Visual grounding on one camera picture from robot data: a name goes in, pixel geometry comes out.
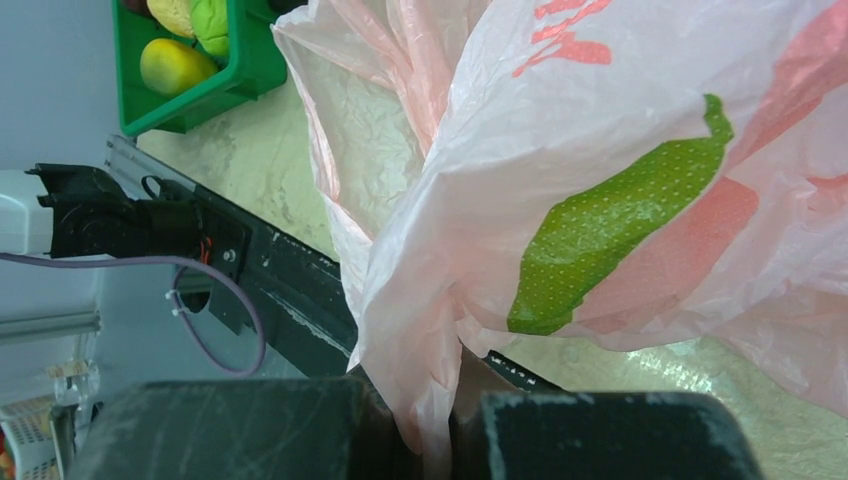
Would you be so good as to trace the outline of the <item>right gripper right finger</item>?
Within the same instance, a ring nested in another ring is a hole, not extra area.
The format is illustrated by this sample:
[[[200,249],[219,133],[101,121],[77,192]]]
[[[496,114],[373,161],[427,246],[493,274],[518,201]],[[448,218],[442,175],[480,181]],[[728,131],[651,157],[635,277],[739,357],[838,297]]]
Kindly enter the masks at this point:
[[[761,479],[733,415],[683,392],[482,396],[457,425],[460,479]]]

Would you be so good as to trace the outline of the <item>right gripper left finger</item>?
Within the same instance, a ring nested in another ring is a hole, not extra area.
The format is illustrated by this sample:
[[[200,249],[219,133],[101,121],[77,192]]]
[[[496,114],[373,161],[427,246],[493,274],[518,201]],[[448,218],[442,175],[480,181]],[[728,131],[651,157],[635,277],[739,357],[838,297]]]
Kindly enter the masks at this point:
[[[395,422],[360,378],[170,381],[108,401],[71,479],[403,479]]]

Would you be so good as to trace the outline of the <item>pink plastic bag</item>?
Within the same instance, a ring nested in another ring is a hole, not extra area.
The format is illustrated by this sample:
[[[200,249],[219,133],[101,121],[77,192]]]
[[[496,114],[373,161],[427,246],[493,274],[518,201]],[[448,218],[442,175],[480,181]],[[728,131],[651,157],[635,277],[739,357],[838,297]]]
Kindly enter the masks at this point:
[[[364,368],[431,478],[460,355],[703,335],[847,411],[843,1],[312,1],[274,40]]]

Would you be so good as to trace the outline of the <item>yellow fake lemon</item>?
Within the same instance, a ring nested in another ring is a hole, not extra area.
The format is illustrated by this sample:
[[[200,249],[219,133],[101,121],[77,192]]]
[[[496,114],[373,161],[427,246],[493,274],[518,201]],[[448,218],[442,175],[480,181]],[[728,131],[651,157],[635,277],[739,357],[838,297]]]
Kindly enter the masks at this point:
[[[178,96],[218,72],[210,57],[166,38],[154,39],[144,47],[139,68],[144,85],[166,97]]]

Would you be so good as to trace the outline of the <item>yellow green fake fruit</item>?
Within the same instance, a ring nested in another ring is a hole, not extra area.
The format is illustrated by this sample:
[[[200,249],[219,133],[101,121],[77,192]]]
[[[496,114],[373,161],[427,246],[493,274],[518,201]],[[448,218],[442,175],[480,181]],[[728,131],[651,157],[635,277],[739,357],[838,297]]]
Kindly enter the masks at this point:
[[[213,56],[229,55],[229,24],[226,0],[193,0],[190,21],[203,49]]]

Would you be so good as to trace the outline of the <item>pale yellow fake fruit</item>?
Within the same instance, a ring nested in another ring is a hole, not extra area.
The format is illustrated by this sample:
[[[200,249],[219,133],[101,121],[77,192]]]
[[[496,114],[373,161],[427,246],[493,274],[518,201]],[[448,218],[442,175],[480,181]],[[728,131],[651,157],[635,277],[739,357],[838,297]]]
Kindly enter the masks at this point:
[[[147,0],[152,17],[166,30],[183,38],[194,38],[191,0]]]

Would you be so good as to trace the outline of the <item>red fake apple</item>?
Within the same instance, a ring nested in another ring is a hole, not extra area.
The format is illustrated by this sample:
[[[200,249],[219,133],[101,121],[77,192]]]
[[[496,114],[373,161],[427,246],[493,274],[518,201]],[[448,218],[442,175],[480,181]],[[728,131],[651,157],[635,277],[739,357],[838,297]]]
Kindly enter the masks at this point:
[[[121,0],[121,5],[135,15],[145,18],[153,18],[146,0]]]

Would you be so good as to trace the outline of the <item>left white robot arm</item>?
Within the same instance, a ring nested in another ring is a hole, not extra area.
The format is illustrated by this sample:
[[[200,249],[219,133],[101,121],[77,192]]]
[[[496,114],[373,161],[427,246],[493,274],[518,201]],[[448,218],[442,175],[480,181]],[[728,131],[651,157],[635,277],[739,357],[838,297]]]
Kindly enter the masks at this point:
[[[1,173],[1,251],[74,258],[196,258],[210,244],[198,204],[161,187],[131,198],[105,170],[38,163]]]

